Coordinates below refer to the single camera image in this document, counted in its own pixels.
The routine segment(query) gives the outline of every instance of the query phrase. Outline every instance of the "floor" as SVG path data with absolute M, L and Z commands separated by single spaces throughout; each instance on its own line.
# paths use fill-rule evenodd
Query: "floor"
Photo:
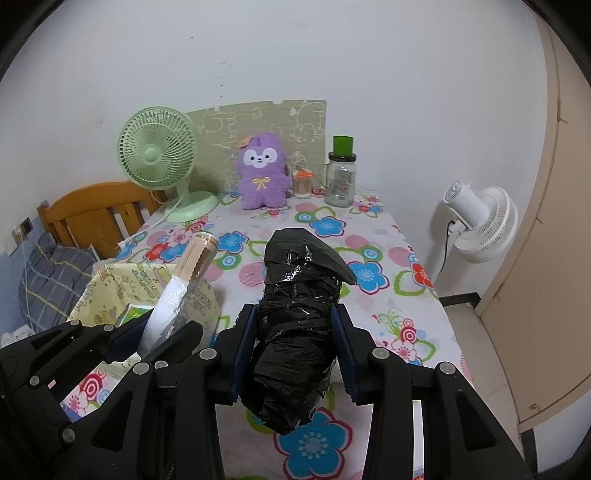
M 513 396 L 482 321 L 469 304 L 451 305 L 445 307 L 445 311 L 464 354 L 475 390 L 523 455 Z

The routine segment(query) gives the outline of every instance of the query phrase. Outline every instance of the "wall socket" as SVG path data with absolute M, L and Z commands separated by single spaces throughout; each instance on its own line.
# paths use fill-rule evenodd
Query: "wall socket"
M 31 223 L 31 219 L 27 217 L 21 222 L 20 225 L 17 225 L 12 229 L 11 235 L 14 243 L 11 241 L 5 241 L 3 250 L 11 255 L 32 230 L 33 224 Z

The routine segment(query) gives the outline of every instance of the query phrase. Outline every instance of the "green patterned board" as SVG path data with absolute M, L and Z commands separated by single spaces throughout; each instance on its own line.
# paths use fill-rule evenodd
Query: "green patterned board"
M 239 180 L 236 142 L 264 131 L 277 133 L 287 164 L 310 169 L 317 176 L 314 186 L 320 186 L 326 159 L 325 100 L 238 103 L 188 115 L 195 122 L 198 142 L 191 191 L 235 191 Z

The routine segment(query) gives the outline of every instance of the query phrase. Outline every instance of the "purple plush toy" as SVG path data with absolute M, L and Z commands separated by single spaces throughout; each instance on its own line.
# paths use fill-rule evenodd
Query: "purple plush toy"
M 236 169 L 241 177 L 238 193 L 242 195 L 242 208 L 285 205 L 290 179 L 284 172 L 285 152 L 277 134 L 263 132 L 252 137 L 248 145 L 240 149 Z

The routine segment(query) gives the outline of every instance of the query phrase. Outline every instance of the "green lid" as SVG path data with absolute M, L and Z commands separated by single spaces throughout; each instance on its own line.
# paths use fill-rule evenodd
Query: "green lid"
M 333 137 L 333 152 L 337 157 L 350 157 L 353 155 L 353 137 L 335 135 Z

